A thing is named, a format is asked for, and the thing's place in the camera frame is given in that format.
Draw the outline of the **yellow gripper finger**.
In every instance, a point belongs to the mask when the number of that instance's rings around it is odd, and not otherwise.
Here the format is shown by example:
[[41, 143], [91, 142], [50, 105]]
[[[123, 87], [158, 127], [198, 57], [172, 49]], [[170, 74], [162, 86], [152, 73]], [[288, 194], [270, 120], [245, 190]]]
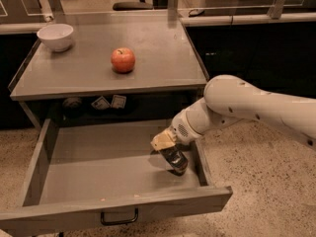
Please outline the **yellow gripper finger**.
[[171, 128], [166, 128], [151, 141], [154, 150], [160, 151], [176, 145], [177, 136]]

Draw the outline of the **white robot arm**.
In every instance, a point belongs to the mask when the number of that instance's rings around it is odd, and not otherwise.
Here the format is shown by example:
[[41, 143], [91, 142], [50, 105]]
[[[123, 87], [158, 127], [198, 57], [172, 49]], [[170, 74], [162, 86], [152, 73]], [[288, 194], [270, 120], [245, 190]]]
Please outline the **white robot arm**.
[[315, 99], [264, 91], [232, 75], [208, 81], [202, 98], [176, 114], [151, 145], [157, 151], [187, 145], [242, 119], [268, 125], [311, 149], [316, 146]]

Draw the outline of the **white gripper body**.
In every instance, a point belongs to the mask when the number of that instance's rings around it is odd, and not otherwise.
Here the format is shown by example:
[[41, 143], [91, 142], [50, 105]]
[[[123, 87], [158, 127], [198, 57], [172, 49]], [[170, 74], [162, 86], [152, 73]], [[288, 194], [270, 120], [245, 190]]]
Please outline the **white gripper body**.
[[189, 145], [192, 141], [200, 138], [200, 134], [190, 126], [186, 113], [181, 111], [174, 116], [171, 122], [171, 128], [176, 136], [176, 142]]

